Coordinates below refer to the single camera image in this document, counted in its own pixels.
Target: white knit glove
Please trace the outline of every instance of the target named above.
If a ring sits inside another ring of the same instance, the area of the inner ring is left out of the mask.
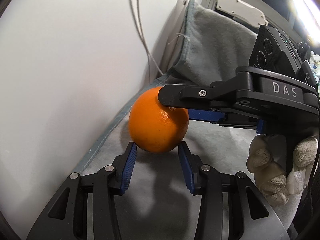
[[[268,136],[258,135],[252,140],[247,168],[254,174],[257,188],[271,206],[286,204],[289,195],[299,194],[306,188],[317,148],[318,141],[313,137],[298,143],[293,151],[293,168],[286,178],[284,169],[274,161],[268,150]]]

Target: glove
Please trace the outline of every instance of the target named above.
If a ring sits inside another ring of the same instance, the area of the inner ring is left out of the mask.
[[[271,206],[281,206],[287,203],[289,195],[300,194],[308,185],[318,141],[309,137],[298,143],[293,151],[292,171],[286,178],[284,169],[275,162],[269,150],[270,138],[271,136],[258,135],[252,140],[247,169],[254,174],[256,186],[268,203]]]

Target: bright light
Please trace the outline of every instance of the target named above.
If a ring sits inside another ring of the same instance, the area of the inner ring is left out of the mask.
[[[320,43],[320,12],[311,0],[293,0],[297,13],[305,25],[309,35]]]

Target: camera lens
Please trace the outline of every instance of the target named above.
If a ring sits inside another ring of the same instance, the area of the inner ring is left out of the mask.
[[[269,39],[265,39],[263,43],[264,49],[266,50],[267,54],[272,53],[272,43]]]
[[[259,51],[257,54],[257,61],[260,68],[264,69],[266,66],[266,58],[262,51]]]

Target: blue fabric trim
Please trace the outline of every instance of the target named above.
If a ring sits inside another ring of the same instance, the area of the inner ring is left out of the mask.
[[[165,81],[169,78],[171,74],[171,70],[167,73],[165,73],[163,76],[157,78],[154,80],[150,85],[144,87],[142,90],[140,90],[133,98],[131,98],[125,105],[122,107],[120,112],[116,115],[116,117],[113,119],[113,121],[108,125],[107,129],[103,132],[102,135],[96,140],[96,142],[91,146],[89,151],[83,156],[81,161],[77,164],[77,166],[73,169],[72,172],[78,172],[82,173],[92,162],[92,160],[95,158],[95,156],[100,151],[102,145],[110,135],[110,133],[118,126],[118,124],[122,121],[122,119],[127,115],[127,113],[130,111],[133,103],[137,100],[137,98],[144,93],[145,91],[161,86],[165,83]]]

